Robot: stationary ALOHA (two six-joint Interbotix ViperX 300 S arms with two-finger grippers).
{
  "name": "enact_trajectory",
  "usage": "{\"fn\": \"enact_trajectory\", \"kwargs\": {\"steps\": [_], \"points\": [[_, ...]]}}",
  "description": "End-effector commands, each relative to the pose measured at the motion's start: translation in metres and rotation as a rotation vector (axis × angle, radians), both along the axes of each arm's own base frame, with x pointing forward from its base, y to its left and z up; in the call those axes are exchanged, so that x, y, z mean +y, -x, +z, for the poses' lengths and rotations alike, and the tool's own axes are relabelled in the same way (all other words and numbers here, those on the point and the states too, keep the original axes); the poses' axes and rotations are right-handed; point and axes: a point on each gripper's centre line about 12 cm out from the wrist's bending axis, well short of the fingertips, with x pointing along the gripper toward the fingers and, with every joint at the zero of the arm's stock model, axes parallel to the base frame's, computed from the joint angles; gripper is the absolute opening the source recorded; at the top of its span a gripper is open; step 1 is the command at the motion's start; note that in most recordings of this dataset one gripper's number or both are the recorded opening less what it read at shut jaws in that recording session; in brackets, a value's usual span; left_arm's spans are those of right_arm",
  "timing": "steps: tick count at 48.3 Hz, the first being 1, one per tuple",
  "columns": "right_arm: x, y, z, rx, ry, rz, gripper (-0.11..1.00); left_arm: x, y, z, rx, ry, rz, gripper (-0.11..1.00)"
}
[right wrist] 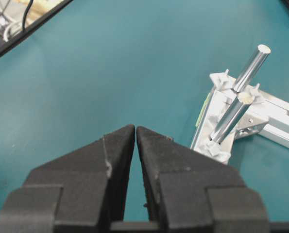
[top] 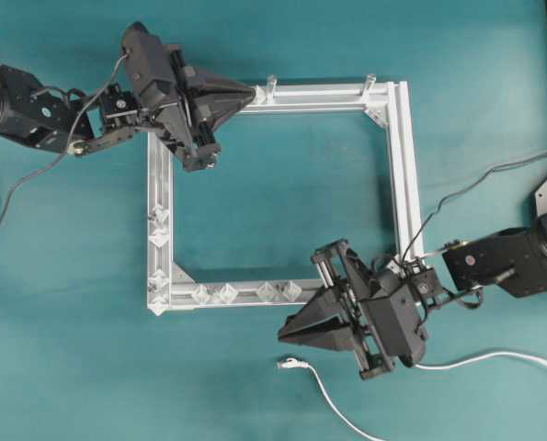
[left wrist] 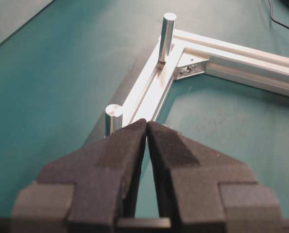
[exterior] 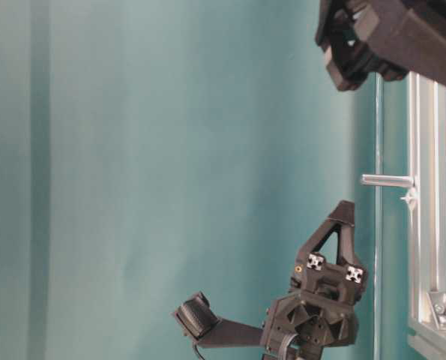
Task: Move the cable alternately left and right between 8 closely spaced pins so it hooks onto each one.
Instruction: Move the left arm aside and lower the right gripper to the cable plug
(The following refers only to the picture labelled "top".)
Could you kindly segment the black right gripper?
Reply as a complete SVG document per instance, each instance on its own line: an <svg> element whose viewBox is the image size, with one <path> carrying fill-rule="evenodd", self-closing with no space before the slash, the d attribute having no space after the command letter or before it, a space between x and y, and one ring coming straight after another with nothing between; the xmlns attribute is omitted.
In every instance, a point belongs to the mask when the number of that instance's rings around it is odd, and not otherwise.
<svg viewBox="0 0 547 441"><path fill-rule="evenodd" d="M397 358L408 368L426 353L427 295L408 274L367 267L346 240L313 253L323 286L287 318L278 340L292 345L351 352L362 379L394 370Z"/></svg>

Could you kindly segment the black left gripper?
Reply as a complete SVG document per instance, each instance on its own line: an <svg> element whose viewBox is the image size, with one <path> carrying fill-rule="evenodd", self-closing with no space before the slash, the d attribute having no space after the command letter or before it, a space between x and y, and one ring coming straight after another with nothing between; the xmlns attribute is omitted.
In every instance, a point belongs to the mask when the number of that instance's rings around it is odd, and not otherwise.
<svg viewBox="0 0 547 441"><path fill-rule="evenodd" d="M255 97L253 86L184 64L179 50L137 46L137 103L187 172L215 166L220 145L214 132ZM209 103L197 105L200 98Z"/></svg>

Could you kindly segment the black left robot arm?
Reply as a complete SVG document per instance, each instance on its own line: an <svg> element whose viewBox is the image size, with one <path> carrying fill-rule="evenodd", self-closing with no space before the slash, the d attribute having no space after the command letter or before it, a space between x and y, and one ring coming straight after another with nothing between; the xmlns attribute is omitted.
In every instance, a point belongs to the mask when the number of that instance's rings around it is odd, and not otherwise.
<svg viewBox="0 0 547 441"><path fill-rule="evenodd" d="M80 157L148 132L193 172L215 166L214 132L256 97L252 86L185 64L177 45L130 43L117 64L131 90L110 82L90 96L0 64L0 136Z"/></svg>

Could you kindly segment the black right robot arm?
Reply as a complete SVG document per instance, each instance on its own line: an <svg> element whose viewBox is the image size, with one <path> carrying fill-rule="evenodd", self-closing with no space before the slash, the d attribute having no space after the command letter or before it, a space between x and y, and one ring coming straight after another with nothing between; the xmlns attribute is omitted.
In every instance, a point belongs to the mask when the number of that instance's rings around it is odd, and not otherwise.
<svg viewBox="0 0 547 441"><path fill-rule="evenodd" d="M414 367L426 353L425 323L432 311L451 302L477 309L490 285L517 299L547 291L547 213L530 227L449 243L442 258L453 291L419 259L378 270L366 266L345 239L317 249L311 261L323 285L286 319L279 341L351 352L363 379L393 371L395 359Z"/></svg>

